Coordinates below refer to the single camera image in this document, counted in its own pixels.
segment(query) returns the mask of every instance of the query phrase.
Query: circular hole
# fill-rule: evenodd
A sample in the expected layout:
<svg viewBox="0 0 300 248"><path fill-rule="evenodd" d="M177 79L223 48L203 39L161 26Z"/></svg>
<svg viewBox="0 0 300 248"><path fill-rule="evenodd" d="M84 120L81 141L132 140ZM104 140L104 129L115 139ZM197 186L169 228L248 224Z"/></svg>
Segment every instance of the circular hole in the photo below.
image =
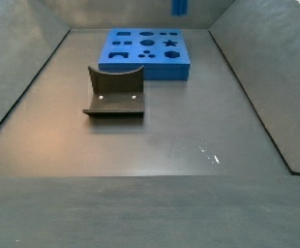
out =
<svg viewBox="0 0 300 248"><path fill-rule="evenodd" d="M177 51L169 50L165 52L165 56L168 58L179 58L180 57L180 53Z"/></svg>
<svg viewBox="0 0 300 248"><path fill-rule="evenodd" d="M152 32L141 32L140 35L143 35L143 36L151 36L151 35L153 35L153 33Z"/></svg>
<svg viewBox="0 0 300 248"><path fill-rule="evenodd" d="M143 46L152 46L155 44L155 41L152 41L152 40L143 40L140 43L141 43Z"/></svg>

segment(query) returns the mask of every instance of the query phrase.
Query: gray metal floor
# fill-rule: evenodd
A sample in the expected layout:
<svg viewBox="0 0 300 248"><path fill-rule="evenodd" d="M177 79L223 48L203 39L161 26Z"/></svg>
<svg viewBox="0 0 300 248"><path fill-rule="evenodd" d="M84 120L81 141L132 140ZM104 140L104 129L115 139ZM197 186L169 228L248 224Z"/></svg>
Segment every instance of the gray metal floor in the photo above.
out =
<svg viewBox="0 0 300 248"><path fill-rule="evenodd" d="M0 128L0 176L285 175L205 30L185 30L191 79L147 81L145 116L89 118L107 30L73 30Z"/></svg>
<svg viewBox="0 0 300 248"><path fill-rule="evenodd" d="M105 34L71 32L0 127L0 248L300 248L300 177L207 31L191 80L147 82L144 120L81 113ZM85 177L161 174L193 176Z"/></svg>

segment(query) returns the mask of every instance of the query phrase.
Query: blue shape sorter block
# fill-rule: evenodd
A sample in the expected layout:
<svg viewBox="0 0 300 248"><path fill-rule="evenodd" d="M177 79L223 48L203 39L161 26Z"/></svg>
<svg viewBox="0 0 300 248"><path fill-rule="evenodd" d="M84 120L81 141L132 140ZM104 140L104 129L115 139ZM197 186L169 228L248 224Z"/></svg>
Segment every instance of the blue shape sorter block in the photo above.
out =
<svg viewBox="0 0 300 248"><path fill-rule="evenodd" d="M99 68L123 73L145 68L145 80L188 80L191 60L180 29L113 28Z"/></svg>

